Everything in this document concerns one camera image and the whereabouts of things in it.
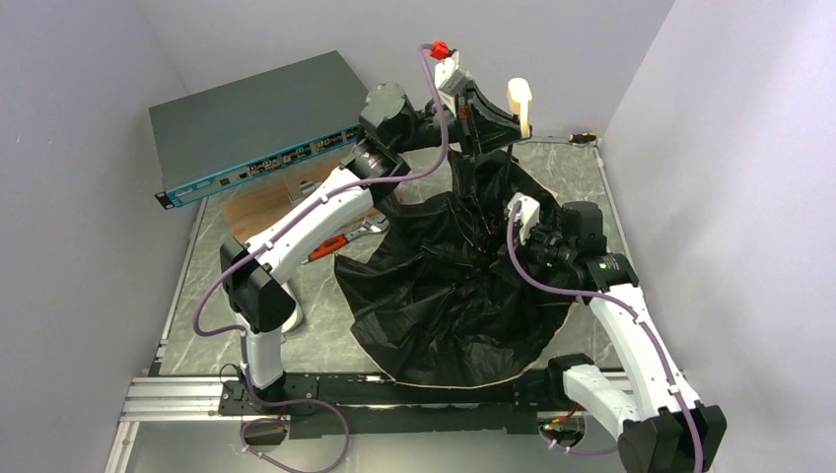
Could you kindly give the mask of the mint green umbrella sleeve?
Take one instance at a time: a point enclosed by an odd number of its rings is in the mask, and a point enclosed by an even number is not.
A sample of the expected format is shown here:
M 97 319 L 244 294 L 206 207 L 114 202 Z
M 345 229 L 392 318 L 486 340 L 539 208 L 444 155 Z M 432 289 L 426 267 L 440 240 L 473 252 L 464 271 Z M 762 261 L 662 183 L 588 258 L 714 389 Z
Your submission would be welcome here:
M 282 288 L 285 290 L 285 292 L 288 294 L 288 296 L 294 303 L 294 309 L 292 313 L 290 314 L 288 319 L 283 323 L 281 328 L 283 334 L 288 334 L 301 326 L 302 322 L 304 321 L 304 311 L 302 310 L 301 305 L 298 302 L 298 299 L 290 285 L 288 283 L 284 283 L 282 285 Z

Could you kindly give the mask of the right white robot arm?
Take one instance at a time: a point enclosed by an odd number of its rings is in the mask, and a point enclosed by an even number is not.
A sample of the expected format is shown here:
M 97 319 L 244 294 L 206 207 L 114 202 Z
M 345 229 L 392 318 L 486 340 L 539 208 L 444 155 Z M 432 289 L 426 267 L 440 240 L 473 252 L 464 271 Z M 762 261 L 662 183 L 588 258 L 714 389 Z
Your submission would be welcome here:
M 609 251 L 602 213 L 570 202 L 556 230 L 540 222 L 539 203 L 522 194 L 507 206 L 513 266 L 531 286 L 586 305 L 605 330 L 630 383 L 614 384 L 588 357 L 551 361 L 552 384 L 612 436 L 627 472 L 708 472 L 728 422 L 705 404 L 655 328 L 629 259 Z

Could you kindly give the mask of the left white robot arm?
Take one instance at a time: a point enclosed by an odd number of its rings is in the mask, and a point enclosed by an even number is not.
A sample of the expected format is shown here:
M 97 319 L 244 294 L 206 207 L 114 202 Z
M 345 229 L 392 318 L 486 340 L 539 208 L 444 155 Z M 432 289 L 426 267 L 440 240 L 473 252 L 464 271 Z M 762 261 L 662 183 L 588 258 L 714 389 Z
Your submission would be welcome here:
M 489 152 L 531 133 L 532 93 L 525 79 L 509 81 L 509 111 L 488 101 L 472 80 L 437 93 L 452 103 L 417 110 L 398 84 L 377 85 L 365 98 L 357 141 L 316 191 L 247 242 L 230 238 L 222 244 L 223 287 L 244 334 L 244 378 L 262 398 L 286 398 L 282 327 L 298 312 L 290 278 L 338 229 L 391 199 L 410 172 L 402 153 L 446 151 L 451 143 L 470 154 Z

